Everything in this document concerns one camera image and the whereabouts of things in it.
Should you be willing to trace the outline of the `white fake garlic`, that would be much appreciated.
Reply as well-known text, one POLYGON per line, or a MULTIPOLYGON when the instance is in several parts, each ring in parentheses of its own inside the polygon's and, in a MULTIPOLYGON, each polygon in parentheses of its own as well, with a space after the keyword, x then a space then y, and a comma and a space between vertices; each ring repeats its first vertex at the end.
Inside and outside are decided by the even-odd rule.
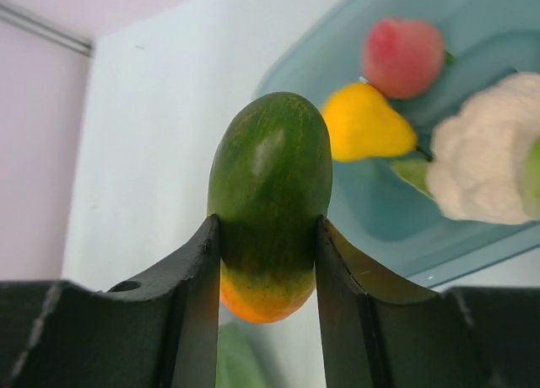
POLYGON ((525 224, 539 218, 539 185, 526 170, 539 139, 539 76, 514 73, 471 95, 437 125, 426 184, 452 220, 525 224))

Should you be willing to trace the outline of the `green fake lettuce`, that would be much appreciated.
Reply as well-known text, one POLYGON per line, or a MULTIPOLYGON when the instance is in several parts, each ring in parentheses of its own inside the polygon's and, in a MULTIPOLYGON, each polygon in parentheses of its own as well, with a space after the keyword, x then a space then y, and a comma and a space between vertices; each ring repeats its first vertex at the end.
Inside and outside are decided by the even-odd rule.
POLYGON ((267 387, 251 344, 234 322, 219 326, 215 387, 267 387))

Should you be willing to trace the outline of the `yellow fake lemon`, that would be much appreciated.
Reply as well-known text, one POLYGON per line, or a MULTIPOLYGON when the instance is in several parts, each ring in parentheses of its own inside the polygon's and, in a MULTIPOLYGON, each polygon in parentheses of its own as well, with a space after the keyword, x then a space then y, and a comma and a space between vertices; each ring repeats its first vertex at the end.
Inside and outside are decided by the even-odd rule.
POLYGON ((355 82, 332 93, 321 109, 330 137, 332 158, 349 163, 361 159, 396 158, 412 151, 428 161, 410 122, 392 108, 371 84, 355 82))

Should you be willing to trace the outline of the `red fake pepper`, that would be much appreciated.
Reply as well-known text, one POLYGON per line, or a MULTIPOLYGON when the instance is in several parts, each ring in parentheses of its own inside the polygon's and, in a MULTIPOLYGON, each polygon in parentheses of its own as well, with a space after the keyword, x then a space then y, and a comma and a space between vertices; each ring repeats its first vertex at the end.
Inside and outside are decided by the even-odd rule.
POLYGON ((405 100, 426 92, 453 60, 435 25, 422 19, 387 17, 370 28, 361 69, 385 96, 405 100))

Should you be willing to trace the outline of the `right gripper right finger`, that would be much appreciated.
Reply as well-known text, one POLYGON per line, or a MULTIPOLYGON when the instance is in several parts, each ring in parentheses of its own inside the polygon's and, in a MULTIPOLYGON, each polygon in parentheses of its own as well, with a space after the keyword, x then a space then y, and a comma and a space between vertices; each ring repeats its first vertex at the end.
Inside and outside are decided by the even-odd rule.
POLYGON ((536 387, 539 292, 410 282, 326 218, 316 292, 329 387, 536 387))

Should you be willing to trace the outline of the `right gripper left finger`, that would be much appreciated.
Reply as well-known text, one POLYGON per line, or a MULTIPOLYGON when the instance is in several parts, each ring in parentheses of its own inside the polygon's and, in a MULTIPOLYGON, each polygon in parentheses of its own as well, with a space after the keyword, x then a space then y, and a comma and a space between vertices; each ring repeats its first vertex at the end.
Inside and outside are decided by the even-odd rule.
POLYGON ((219 232, 204 220, 179 249, 107 292, 66 280, 1 285, 4 387, 212 387, 219 232))

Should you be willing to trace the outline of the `orange fake carrot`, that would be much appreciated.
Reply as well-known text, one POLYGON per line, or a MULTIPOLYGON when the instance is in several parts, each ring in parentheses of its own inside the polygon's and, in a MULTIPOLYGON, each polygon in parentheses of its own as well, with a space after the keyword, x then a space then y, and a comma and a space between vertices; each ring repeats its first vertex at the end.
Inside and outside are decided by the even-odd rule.
POLYGON ((219 219, 220 298, 232 313, 274 323, 311 296, 331 193, 328 131, 309 100, 274 92, 235 116, 213 158, 207 203, 219 219))

